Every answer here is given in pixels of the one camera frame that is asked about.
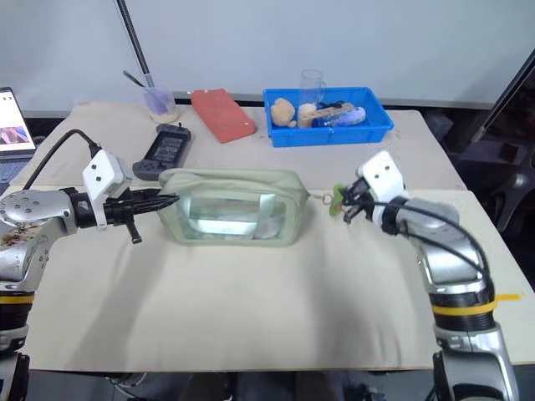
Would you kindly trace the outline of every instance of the glass cup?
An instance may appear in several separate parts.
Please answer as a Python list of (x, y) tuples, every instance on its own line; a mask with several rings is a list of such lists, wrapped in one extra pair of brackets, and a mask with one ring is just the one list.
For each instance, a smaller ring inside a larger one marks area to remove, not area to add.
[(179, 109), (175, 104), (175, 96), (170, 90), (162, 87), (144, 87), (140, 88), (140, 90), (141, 103), (145, 106), (150, 118), (155, 123), (167, 124), (178, 119)]
[(304, 69), (299, 88), (299, 105), (310, 103), (318, 106), (324, 98), (324, 75), (318, 69)]

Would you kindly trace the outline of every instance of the white wall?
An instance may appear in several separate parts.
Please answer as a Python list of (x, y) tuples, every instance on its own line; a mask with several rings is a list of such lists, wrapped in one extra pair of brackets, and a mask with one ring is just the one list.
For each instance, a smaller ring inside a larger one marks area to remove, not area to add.
[[(176, 91), (367, 85), (406, 104), (490, 106), (535, 46), (533, 0), (128, 0), (147, 63)], [(26, 115), (133, 100), (115, 0), (0, 0), (0, 86)]]
[(176, 90), (370, 86), (412, 104), (493, 104), (535, 47), (533, 0), (129, 0), (151, 72)]
[(25, 115), (132, 100), (139, 73), (113, 0), (0, 0), (0, 86)]

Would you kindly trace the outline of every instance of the green pouch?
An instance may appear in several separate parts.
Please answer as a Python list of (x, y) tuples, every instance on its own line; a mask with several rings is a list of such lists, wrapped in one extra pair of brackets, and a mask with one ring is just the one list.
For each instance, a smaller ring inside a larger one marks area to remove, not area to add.
[(180, 197), (158, 211), (162, 223), (191, 245), (291, 245), (308, 198), (292, 171), (172, 169), (160, 185)]

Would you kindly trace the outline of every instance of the table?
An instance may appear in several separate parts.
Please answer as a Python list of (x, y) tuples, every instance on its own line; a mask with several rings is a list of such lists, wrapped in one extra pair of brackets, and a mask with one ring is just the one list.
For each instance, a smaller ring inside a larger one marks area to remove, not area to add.
[[(257, 116), (260, 126), (257, 109), (247, 112)], [(128, 115), (137, 121), (129, 125), (131, 131), (105, 137), (110, 121), (126, 121)], [(526, 294), (519, 302), (501, 303), (496, 318), (512, 361), (534, 361), (531, 287), (475, 196), (462, 189), (446, 157), (436, 151), (425, 171), (413, 166), (415, 159), (410, 160), (405, 142), (420, 143), (421, 150), (429, 147), (430, 152), (438, 147), (426, 129), (410, 135), (401, 130), (417, 128), (421, 116), (394, 112), (391, 117), (400, 132), (388, 134), (383, 145), (393, 153), (407, 182), (435, 188), (413, 193), (455, 205), (461, 224), (488, 253), (497, 291)], [(102, 145), (106, 139), (106, 149), (109, 142), (112, 151), (131, 162), (143, 155), (151, 141), (142, 135), (145, 127), (154, 129), (154, 125), (142, 125), (142, 121), (134, 105), (88, 104), (75, 109), (52, 138), (77, 126)], [(182, 121), (189, 128), (195, 124), (190, 109), (185, 109)], [(380, 147), (273, 150), (268, 138), (260, 138), (260, 129), (257, 136), (227, 144), (230, 148), (219, 145), (217, 152), (206, 129), (196, 124), (193, 131), (193, 145), (202, 146), (192, 147), (189, 165), (200, 166), (197, 163), (202, 161), (209, 167), (236, 167), (245, 160), (247, 167), (294, 166), (315, 195), (330, 188), (338, 173), (341, 182), (351, 182), (354, 167), (368, 157), (363, 154)], [(125, 140), (127, 133), (134, 141), (131, 147)], [(140, 145), (137, 140), (145, 142)], [(86, 164), (87, 150), (74, 140), (67, 148), (72, 153), (58, 153), (37, 189), (81, 183), (74, 170), (81, 171)], [(271, 159), (264, 157), (264, 150)], [(232, 153), (240, 157), (232, 158)], [(318, 168), (308, 158), (321, 154), (331, 170)], [(270, 160), (277, 163), (270, 165)], [(349, 173), (342, 171), (350, 165)], [(441, 183), (436, 177), (442, 176), (445, 190), (436, 189)], [(307, 208), (302, 232), (288, 248), (180, 246), (165, 233), (156, 214), (136, 217), (144, 238), (139, 245), (130, 244), (124, 227), (98, 234), (95, 229), (81, 230), (61, 239), (50, 252), (28, 319), (31, 329), (25, 352), (31, 355), (32, 367), (151, 372), (430, 368), (431, 354), (437, 349), (431, 308), (410, 244), (385, 235), (362, 216), (347, 227), (329, 217), (315, 198)]]
[[(409, 189), (466, 187), (417, 111), (390, 111), (395, 129), (380, 144), (273, 148), (263, 108), (244, 108), (256, 122), (257, 133), (220, 144), (191, 106), (181, 107), (180, 122), (193, 134), (185, 167), (288, 169), (310, 189), (352, 182), (355, 169), (378, 150), (387, 149), (406, 177)], [(12, 184), (23, 185), (43, 155), (67, 130), (79, 128), (127, 164), (141, 160), (155, 138), (155, 127), (138, 104), (88, 103), (71, 115), (41, 144), (36, 155)], [(89, 152), (81, 139), (67, 141), (47, 164), (36, 185), (81, 185)], [(135, 179), (134, 185), (146, 181)]]

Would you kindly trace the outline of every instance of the black device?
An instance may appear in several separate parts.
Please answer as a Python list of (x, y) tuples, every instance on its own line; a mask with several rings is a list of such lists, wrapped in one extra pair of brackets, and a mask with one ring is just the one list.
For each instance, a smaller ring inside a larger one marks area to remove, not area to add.
[(180, 123), (160, 124), (156, 132), (158, 136), (143, 160), (132, 165), (135, 176), (141, 180), (158, 181), (162, 171), (179, 167), (191, 140), (190, 130)]

